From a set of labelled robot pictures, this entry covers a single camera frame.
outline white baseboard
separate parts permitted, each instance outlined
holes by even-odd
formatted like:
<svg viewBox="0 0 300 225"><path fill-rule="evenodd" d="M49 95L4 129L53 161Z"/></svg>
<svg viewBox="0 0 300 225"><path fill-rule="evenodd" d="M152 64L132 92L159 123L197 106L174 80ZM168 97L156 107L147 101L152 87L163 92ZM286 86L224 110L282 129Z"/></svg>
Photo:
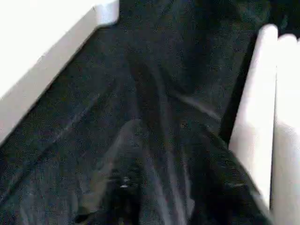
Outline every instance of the white baseboard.
<svg viewBox="0 0 300 225"><path fill-rule="evenodd" d="M11 67L5 68L4 66L4 69L7 70L5 74L0 75L0 144L13 131L90 35L98 27L117 22L119 18L119 0L97 1L98 4L88 7L86 13L83 13L84 16L78 16L76 21L68 23L70 24L69 27L63 28L66 32L57 42L51 43L48 41L43 45L43 48L47 49L46 53L41 55L33 64L26 65L25 68L29 68L27 71L13 70ZM49 29L49 32L53 31L55 31L55 28ZM2 63L5 63L6 60L13 60L5 58L6 55L1 59ZM16 61L12 65L17 67L18 62Z"/></svg>

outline dark clothing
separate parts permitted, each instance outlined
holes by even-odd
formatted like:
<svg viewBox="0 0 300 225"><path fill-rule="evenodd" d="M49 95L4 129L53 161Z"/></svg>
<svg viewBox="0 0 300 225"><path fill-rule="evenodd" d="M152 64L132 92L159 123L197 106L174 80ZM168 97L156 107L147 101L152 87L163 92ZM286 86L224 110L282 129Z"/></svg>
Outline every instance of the dark clothing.
<svg viewBox="0 0 300 225"><path fill-rule="evenodd" d="M229 140L268 22L262 2L122 0L118 24L91 36L2 145L0 220L106 223L126 214L127 193L141 225L270 224L218 137ZM138 188L121 191L132 171Z"/></svg>

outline white furniture edge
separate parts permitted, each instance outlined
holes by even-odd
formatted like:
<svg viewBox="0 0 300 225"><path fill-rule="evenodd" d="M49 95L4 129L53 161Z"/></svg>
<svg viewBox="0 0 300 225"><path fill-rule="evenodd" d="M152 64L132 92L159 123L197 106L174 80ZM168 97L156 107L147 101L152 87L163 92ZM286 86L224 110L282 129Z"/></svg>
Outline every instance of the white furniture edge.
<svg viewBox="0 0 300 225"><path fill-rule="evenodd" d="M300 224L300 42L278 40L271 210L278 225Z"/></svg>
<svg viewBox="0 0 300 225"><path fill-rule="evenodd" d="M277 45L277 27L263 26L229 143L229 149L249 173L267 207L270 203Z"/></svg>
<svg viewBox="0 0 300 225"><path fill-rule="evenodd" d="M119 8L119 0L100 0L57 43L49 46L49 50L0 96L0 145L90 35L98 27L117 22Z"/></svg>

